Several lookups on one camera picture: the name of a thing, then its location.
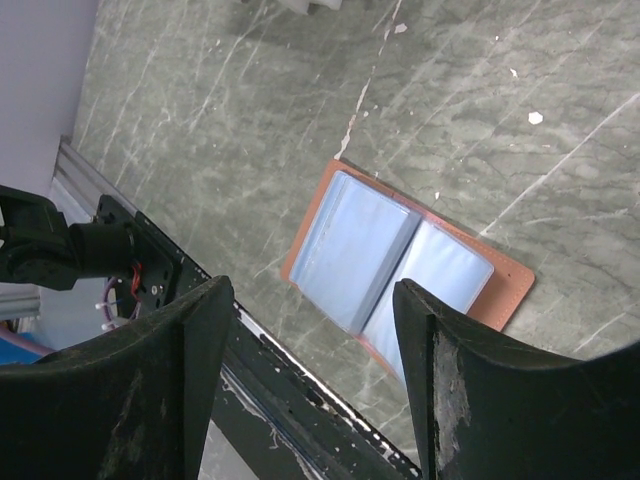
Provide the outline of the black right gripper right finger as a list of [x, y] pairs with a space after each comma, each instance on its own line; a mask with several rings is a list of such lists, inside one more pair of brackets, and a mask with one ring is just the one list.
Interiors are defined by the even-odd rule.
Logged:
[[639, 347], [535, 348], [404, 279], [394, 321], [426, 479], [635, 479]]

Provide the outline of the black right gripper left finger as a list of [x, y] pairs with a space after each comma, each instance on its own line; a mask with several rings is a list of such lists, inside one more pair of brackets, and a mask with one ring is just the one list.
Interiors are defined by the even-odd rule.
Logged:
[[194, 479], [234, 290], [215, 277], [128, 325], [1, 369], [5, 479]]

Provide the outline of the pink leather card holder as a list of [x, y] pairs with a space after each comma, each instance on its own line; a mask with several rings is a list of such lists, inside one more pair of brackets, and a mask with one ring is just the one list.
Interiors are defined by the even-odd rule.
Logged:
[[399, 381], [396, 282], [497, 331], [535, 282], [530, 268], [345, 160], [328, 163], [281, 275]]

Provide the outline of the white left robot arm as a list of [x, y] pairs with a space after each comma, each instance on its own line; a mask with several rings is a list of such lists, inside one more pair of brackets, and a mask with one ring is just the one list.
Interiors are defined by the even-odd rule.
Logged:
[[1, 187], [1, 281], [71, 290], [79, 279], [140, 273], [133, 229], [122, 223], [69, 225], [49, 199]]

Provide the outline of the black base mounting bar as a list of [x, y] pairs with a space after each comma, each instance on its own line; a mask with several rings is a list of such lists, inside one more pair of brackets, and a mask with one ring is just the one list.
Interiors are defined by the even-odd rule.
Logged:
[[[150, 313], [209, 275], [127, 201], [102, 195], [101, 224], [136, 241], [136, 297]], [[212, 419], [260, 479], [418, 479], [420, 468], [236, 303]]]

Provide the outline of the aluminium front rail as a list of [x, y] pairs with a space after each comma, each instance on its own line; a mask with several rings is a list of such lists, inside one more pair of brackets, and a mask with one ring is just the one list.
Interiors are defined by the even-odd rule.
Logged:
[[46, 192], [33, 194], [51, 200], [69, 225], [96, 222], [122, 223], [131, 227], [135, 237], [135, 259], [140, 273], [133, 278], [79, 279], [68, 291], [1, 281], [2, 320], [47, 318], [60, 315], [66, 308], [99, 312], [109, 297], [104, 291], [109, 280], [132, 284], [140, 277], [141, 240], [136, 227], [136, 208], [67, 142], [62, 142], [59, 146]]

